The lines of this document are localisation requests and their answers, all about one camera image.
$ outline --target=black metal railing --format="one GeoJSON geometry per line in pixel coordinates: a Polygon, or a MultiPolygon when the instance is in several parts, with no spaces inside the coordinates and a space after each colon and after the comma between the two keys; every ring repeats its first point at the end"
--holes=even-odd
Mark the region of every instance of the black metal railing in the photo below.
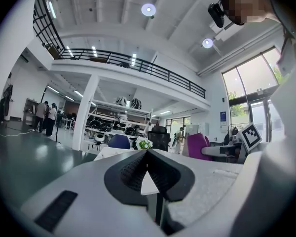
{"type": "Polygon", "coordinates": [[[133,58],[127,54],[105,50],[96,50],[96,56],[94,54],[94,50],[92,49],[72,48],[70,49],[70,52],[65,49],[59,59],[88,60],[133,69],[174,83],[177,86],[185,88],[188,91],[205,98],[205,89],[201,86],[198,86],[190,80],[151,62],[139,58],[133,58]]]}
{"type": "Polygon", "coordinates": [[[49,53],[58,59],[65,50],[47,8],[47,0],[35,0],[33,12],[33,29],[36,37],[49,53]]]}

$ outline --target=white flower bouquet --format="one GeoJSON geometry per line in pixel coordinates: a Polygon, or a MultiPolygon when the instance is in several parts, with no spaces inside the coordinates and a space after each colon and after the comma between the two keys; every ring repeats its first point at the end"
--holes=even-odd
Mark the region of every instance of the white flower bouquet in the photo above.
{"type": "Polygon", "coordinates": [[[147,138],[138,137],[136,140],[136,146],[138,149],[149,149],[152,148],[152,141],[147,138]]]}

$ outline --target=shelf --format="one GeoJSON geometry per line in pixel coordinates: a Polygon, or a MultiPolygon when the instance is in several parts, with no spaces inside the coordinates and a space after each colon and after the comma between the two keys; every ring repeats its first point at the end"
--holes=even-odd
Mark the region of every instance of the shelf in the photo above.
{"type": "Polygon", "coordinates": [[[127,111],[127,113],[129,113],[130,115],[132,113],[133,114],[141,114],[141,115],[150,115],[150,111],[147,112],[147,111],[144,111],[144,110],[138,110],[138,109],[122,106],[122,105],[111,104],[111,103],[108,103],[108,102],[103,102],[103,101],[95,100],[95,99],[93,99],[93,102],[97,103],[99,106],[104,106],[104,107],[110,108],[112,110],[116,110],[118,112],[127,111]]]}
{"type": "Polygon", "coordinates": [[[99,117],[99,118],[102,118],[102,119],[111,120],[111,121],[118,121],[118,122],[120,122],[120,123],[136,124],[136,125],[139,125],[139,126],[149,126],[149,124],[143,124],[143,123],[138,123],[138,122],[132,122],[132,121],[122,120],[122,119],[118,119],[118,118],[110,118],[110,117],[103,116],[103,115],[99,115],[99,114],[89,113],[89,115],[91,115],[91,116],[95,116],[95,117],[99,117]]]}
{"type": "Polygon", "coordinates": [[[95,131],[95,132],[99,132],[99,133],[106,133],[109,135],[120,134],[120,135],[127,136],[130,139],[136,139],[138,137],[138,136],[134,136],[134,135],[127,135],[123,131],[118,131],[118,130],[111,130],[110,132],[103,132],[103,131],[100,131],[99,129],[94,129],[94,128],[90,128],[90,127],[86,128],[86,130],[95,131]]]}

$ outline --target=white column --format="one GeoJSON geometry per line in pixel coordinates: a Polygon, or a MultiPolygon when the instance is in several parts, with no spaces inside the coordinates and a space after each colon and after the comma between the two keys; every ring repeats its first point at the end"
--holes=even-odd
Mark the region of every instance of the white column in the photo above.
{"type": "Polygon", "coordinates": [[[90,108],[89,102],[90,100],[93,99],[93,95],[95,93],[95,90],[98,87],[98,83],[99,83],[99,77],[96,74],[93,74],[90,77],[87,87],[84,90],[83,98],[80,102],[80,106],[77,114],[77,119],[74,125],[74,140],[73,140],[74,150],[80,150],[81,140],[84,136],[84,121],[90,108]]]}
{"type": "Polygon", "coordinates": [[[15,62],[34,38],[35,0],[18,0],[0,25],[0,99],[15,62]]]}

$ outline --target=tree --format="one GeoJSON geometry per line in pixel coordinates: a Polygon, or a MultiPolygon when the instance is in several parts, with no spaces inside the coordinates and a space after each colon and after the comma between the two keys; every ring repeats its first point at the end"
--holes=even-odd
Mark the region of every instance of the tree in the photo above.
{"type": "Polygon", "coordinates": [[[277,67],[274,67],[274,68],[273,68],[273,71],[274,71],[274,75],[275,75],[275,77],[276,77],[276,79],[277,79],[279,85],[281,85],[281,84],[283,84],[284,82],[286,82],[286,80],[287,80],[287,76],[285,76],[285,77],[282,76],[281,71],[280,71],[277,67]]]}
{"type": "MultiPolygon", "coordinates": [[[[237,97],[236,91],[228,93],[229,100],[237,97]]],[[[241,105],[234,105],[230,107],[232,117],[245,116],[245,112],[241,109],[241,105]]]]}

